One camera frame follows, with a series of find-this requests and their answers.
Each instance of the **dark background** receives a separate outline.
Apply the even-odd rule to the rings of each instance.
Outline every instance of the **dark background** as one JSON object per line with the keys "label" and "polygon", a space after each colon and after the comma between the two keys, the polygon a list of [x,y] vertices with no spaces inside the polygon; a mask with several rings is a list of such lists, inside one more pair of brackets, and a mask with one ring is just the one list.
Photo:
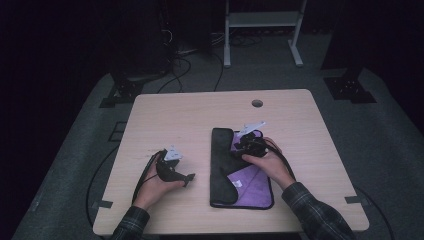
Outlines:
{"label": "dark background", "polygon": [[[138,30],[140,25],[131,21],[140,19],[143,11],[152,14],[154,10],[149,9],[156,8],[154,2],[1,0],[2,238],[13,235],[82,104],[97,81],[109,72],[105,54],[122,47],[121,63],[130,59],[129,65],[158,71],[158,64],[146,58],[161,61],[163,56],[152,56],[155,53],[145,49],[139,49],[136,55],[128,52],[134,44],[129,39],[144,39],[144,44],[151,44],[146,34],[157,30],[149,29],[147,23]],[[159,3],[162,18],[152,14],[152,23],[159,21],[173,30],[176,39],[207,48],[209,32],[223,31],[222,0]],[[131,6],[137,7],[128,11]],[[253,11],[296,6],[296,1],[264,4],[241,0],[231,5],[233,10]],[[352,51],[359,49],[363,65],[383,78],[423,132],[423,14],[418,1],[385,1],[382,5],[346,1],[343,5],[336,0],[309,0],[302,32],[335,31],[323,59],[325,69],[349,66]]]}

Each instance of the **finger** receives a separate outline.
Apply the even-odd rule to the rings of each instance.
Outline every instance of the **finger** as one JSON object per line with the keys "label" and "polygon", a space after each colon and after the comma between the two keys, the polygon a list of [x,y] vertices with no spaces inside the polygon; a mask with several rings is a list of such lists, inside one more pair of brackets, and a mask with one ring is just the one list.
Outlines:
{"label": "finger", "polygon": [[241,158],[244,160],[244,161],[246,161],[246,162],[249,162],[249,163],[252,163],[252,164],[257,164],[258,163],[258,161],[260,160],[260,158],[258,158],[258,157],[255,157],[255,156],[252,156],[252,155],[248,155],[248,154],[243,154],[242,156],[241,156]]}

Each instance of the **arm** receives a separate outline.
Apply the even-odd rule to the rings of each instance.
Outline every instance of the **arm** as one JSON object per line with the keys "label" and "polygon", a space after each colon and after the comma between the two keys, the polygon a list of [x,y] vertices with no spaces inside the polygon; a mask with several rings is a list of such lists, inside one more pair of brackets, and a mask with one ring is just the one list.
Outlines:
{"label": "arm", "polygon": [[[272,139],[264,140],[281,152]],[[281,187],[282,198],[299,219],[302,229],[310,239],[355,239],[340,213],[315,199],[302,183],[296,182],[275,153],[268,152],[262,158],[250,155],[243,155],[242,158],[260,167]]]}
{"label": "arm", "polygon": [[157,176],[156,162],[158,157],[150,166],[143,185],[138,191],[137,198],[116,227],[110,239],[142,239],[144,228],[150,218],[147,210],[167,192],[184,186],[184,181],[164,182]]}

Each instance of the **black bracket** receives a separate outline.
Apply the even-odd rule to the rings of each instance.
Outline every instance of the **black bracket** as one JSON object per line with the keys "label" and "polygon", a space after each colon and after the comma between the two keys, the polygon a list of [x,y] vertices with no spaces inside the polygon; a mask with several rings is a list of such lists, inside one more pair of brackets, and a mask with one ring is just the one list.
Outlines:
{"label": "black bracket", "polygon": [[341,77],[324,78],[325,84],[335,100],[350,100],[352,103],[376,103],[370,92],[358,81],[362,68],[351,68]]}

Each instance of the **metal stand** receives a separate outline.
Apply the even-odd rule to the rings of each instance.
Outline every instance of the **metal stand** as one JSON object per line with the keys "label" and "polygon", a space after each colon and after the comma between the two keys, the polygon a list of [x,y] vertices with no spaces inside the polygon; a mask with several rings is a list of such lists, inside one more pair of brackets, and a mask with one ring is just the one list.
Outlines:
{"label": "metal stand", "polygon": [[229,0],[225,6],[225,45],[224,45],[224,67],[231,66],[230,52],[230,28],[231,27],[281,27],[294,26],[293,39],[288,41],[296,66],[302,67],[303,61],[297,50],[296,44],[299,37],[300,27],[306,8],[307,0],[302,1],[299,11],[288,12],[248,12],[230,13]]}

